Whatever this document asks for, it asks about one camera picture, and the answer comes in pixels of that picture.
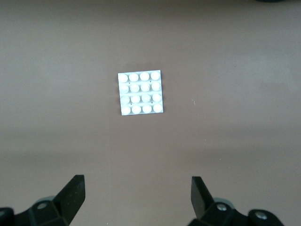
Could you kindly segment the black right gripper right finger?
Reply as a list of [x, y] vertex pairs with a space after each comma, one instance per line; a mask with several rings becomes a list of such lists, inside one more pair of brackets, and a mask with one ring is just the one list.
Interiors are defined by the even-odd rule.
[[226, 202], [215, 201], [201, 177], [191, 179], [191, 203], [196, 215], [190, 226], [281, 226], [282, 222], [266, 210], [250, 210], [243, 215]]

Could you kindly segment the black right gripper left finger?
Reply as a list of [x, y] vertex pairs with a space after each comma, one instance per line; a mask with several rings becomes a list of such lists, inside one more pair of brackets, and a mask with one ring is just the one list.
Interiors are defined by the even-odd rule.
[[15, 214], [10, 207], [0, 209], [2, 226], [68, 226], [85, 200], [85, 177], [75, 175], [51, 200], [42, 200]]

